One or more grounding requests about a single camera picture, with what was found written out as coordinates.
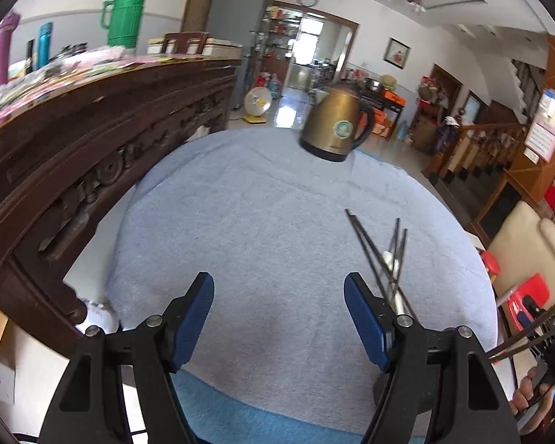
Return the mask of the person's right hand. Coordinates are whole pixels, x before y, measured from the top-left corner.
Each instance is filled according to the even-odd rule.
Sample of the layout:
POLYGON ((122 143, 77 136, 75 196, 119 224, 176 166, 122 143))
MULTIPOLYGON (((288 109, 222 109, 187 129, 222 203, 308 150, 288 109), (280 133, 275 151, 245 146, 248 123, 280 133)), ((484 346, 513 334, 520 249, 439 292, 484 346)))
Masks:
MULTIPOLYGON (((527 411, 530 402, 534 400, 534 378, 537 377, 537 366, 531 367, 527 371, 527 375, 520 381, 519 387, 513 392, 512 399, 508 402, 513 415, 518 412, 527 411)), ((549 387, 548 384, 540 384, 538 386, 542 399, 538 407, 530 419, 523 424, 518 433, 523 436, 532 433, 544 418, 551 411, 552 404, 555 400, 555 387, 549 387)))

